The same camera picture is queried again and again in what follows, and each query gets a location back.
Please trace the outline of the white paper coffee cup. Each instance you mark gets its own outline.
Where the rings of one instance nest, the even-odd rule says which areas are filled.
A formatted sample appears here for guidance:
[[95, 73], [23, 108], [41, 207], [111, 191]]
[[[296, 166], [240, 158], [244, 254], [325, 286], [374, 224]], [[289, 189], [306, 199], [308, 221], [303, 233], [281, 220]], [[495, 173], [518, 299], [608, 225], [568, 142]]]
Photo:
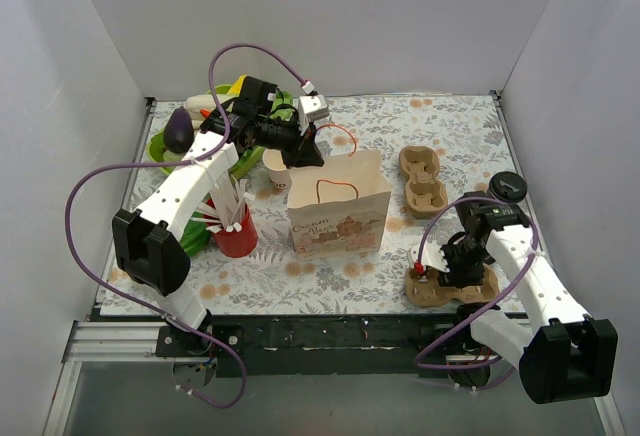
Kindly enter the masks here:
[[291, 177], [289, 170], [284, 164], [282, 154], [279, 150], [266, 149], [262, 155], [262, 162], [276, 189], [286, 190], [290, 187]]

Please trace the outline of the single brown pulp carrier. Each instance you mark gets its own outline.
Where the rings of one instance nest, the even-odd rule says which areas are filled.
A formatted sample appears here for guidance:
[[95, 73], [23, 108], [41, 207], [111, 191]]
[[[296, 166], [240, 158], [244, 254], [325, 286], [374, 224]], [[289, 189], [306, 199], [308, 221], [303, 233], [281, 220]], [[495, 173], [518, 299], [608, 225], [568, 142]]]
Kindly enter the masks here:
[[452, 301], [463, 304], [487, 303], [500, 293], [497, 276], [488, 265], [484, 265], [483, 282], [465, 288], [441, 286], [435, 270], [429, 270], [424, 277], [409, 268], [404, 281], [406, 297], [413, 305], [422, 308], [441, 307]]

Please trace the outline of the kraft paper takeout bag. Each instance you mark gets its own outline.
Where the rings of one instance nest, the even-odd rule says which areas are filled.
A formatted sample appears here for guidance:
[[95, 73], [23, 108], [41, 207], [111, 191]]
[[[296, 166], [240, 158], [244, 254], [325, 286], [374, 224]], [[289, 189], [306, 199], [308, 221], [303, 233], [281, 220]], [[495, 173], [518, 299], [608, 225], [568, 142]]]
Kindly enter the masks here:
[[381, 153], [352, 149], [324, 165], [292, 168], [287, 215], [301, 261], [377, 252], [382, 243], [391, 186], [381, 172]]

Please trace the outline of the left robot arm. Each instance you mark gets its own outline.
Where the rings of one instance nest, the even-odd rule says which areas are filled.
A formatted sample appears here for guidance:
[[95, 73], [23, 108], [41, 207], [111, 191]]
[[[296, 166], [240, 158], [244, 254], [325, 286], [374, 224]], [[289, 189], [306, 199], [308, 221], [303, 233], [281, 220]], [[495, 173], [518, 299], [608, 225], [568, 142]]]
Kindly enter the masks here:
[[190, 355], [205, 354], [213, 333], [202, 324], [206, 309], [187, 282], [191, 261], [180, 240], [193, 213], [211, 190], [229, 181], [230, 169], [246, 150], [277, 150], [288, 168], [323, 166], [315, 123], [328, 116], [328, 106], [310, 81], [301, 87], [304, 93], [293, 115], [281, 120], [271, 115], [277, 86], [246, 77], [239, 95], [211, 110], [160, 187], [112, 220], [118, 267], [149, 287], [160, 313], [182, 327], [178, 343]]

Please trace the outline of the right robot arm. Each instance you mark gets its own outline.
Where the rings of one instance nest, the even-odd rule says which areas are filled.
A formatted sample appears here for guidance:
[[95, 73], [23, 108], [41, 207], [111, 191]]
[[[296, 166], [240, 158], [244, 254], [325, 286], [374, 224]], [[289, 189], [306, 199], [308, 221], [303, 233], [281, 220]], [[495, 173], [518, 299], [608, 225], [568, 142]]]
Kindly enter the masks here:
[[600, 397], [609, 393], [618, 334], [607, 319], [595, 319], [569, 293], [554, 268], [538, 253], [539, 235], [515, 204], [467, 193], [455, 204], [462, 232], [441, 247], [441, 286], [481, 283], [493, 262], [509, 280], [530, 326], [511, 321], [493, 303], [452, 329], [454, 345], [475, 353], [484, 345], [519, 373], [529, 398], [538, 403]]

